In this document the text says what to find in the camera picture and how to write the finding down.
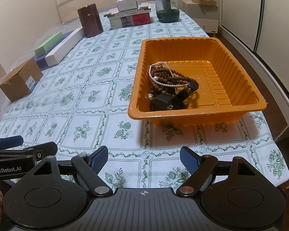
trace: green base of jar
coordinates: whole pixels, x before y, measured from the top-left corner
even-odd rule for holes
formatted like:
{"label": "green base of jar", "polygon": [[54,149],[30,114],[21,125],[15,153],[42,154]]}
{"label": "green base of jar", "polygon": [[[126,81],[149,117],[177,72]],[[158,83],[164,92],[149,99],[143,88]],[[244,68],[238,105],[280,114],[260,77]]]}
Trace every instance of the green base of jar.
{"label": "green base of jar", "polygon": [[157,18],[160,22],[170,23],[176,22],[180,18],[180,11],[177,9],[159,10],[156,11]]}

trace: orange plastic tray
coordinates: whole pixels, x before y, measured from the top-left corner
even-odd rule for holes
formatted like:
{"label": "orange plastic tray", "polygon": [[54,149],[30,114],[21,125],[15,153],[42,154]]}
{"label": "orange plastic tray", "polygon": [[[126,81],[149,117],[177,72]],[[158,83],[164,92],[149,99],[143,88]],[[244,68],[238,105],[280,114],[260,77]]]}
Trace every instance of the orange plastic tray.
{"label": "orange plastic tray", "polygon": [[[188,109],[150,111],[149,66],[165,61],[170,68],[196,79],[199,89]],[[233,122],[267,104],[241,64],[217,38],[178,37],[142,41],[128,115],[157,126]]]}

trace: wooden floor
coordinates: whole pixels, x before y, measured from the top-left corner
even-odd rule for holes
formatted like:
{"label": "wooden floor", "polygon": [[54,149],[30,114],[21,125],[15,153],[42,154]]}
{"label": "wooden floor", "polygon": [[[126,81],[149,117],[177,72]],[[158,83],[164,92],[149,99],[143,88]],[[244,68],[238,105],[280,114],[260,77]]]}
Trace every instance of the wooden floor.
{"label": "wooden floor", "polygon": [[[220,34],[216,35],[217,38],[231,51],[235,58],[241,63],[248,75],[252,78],[255,85],[259,89],[262,96],[267,102],[267,109],[263,111],[265,119],[267,120],[268,126],[271,130],[272,136],[275,139],[281,131],[287,126],[285,118],[283,117],[277,103],[270,94],[267,87],[264,85],[262,80],[253,70],[253,68],[248,64],[248,62],[243,58],[243,56]],[[283,157],[286,161],[287,167],[289,169],[289,138],[281,140],[277,143],[279,149],[281,150]],[[283,183],[280,188],[282,188],[286,193],[286,210],[284,213],[284,231],[289,231],[289,189],[286,190],[286,186],[289,185],[289,181]]]}

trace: green box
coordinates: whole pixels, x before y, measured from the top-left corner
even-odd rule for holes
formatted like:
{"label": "green box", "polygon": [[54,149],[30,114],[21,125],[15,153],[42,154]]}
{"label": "green box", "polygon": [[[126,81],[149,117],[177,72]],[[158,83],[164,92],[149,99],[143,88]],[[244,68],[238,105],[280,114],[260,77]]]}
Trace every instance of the green box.
{"label": "green box", "polygon": [[63,35],[61,32],[54,34],[44,41],[36,50],[34,50],[36,57],[40,57],[46,54],[53,46],[55,46],[61,39]]}

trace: maroon canister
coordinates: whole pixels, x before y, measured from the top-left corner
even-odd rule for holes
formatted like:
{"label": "maroon canister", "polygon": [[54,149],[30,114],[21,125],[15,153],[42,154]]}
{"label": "maroon canister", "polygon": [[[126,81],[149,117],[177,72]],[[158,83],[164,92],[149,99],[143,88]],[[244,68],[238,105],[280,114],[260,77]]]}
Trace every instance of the maroon canister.
{"label": "maroon canister", "polygon": [[87,38],[104,32],[96,5],[91,4],[77,10],[80,23]]}

